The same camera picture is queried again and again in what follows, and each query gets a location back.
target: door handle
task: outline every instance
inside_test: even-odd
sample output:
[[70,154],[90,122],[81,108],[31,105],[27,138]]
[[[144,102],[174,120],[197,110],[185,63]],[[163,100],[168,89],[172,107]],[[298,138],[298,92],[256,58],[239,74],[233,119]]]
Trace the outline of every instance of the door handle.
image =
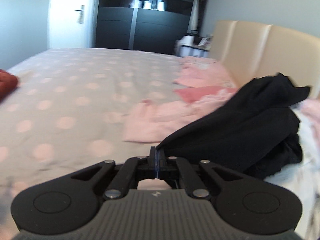
[[84,5],[81,5],[80,10],[75,10],[75,12],[80,12],[78,23],[83,24],[83,15],[84,15]]

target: white wall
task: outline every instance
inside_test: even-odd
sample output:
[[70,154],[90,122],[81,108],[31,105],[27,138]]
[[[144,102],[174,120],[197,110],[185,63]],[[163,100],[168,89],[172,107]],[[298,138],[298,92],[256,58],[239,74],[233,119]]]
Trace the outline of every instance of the white wall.
[[0,0],[0,69],[48,48],[49,0]]
[[320,0],[208,0],[202,35],[217,20],[274,24],[320,37]]

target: clothes pile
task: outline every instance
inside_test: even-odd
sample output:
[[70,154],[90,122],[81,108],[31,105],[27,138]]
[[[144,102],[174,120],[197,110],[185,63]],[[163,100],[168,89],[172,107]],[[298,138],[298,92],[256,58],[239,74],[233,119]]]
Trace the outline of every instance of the clothes pile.
[[260,179],[302,161],[300,120],[290,106],[304,101],[310,87],[295,87],[279,73],[238,90],[218,61],[182,61],[175,82],[192,87],[175,90],[183,101],[143,100],[127,118],[125,141],[161,141],[157,150],[166,156],[210,160]]

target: red pillow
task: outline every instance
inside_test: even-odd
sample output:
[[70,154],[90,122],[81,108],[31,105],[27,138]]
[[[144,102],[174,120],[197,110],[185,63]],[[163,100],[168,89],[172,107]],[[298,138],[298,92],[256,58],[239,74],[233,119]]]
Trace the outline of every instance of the red pillow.
[[12,92],[18,84],[18,78],[0,69],[0,100]]

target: pink garment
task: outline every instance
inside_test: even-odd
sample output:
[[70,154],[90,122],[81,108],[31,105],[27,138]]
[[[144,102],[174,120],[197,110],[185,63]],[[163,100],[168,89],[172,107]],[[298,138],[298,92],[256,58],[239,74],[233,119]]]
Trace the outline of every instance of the pink garment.
[[320,100],[306,99],[302,102],[301,112],[312,122],[315,139],[320,148]]
[[127,116],[123,140],[127,142],[161,142],[176,130],[224,105],[233,93],[207,95],[187,104],[174,101],[157,106],[151,99],[142,100]]
[[180,77],[174,82],[187,87],[235,87],[228,71],[215,59],[196,58],[181,59],[184,61]]
[[237,88],[225,88],[220,86],[210,86],[204,88],[183,88],[174,90],[183,101],[186,103],[193,103],[200,100],[206,95],[224,95],[237,92]]

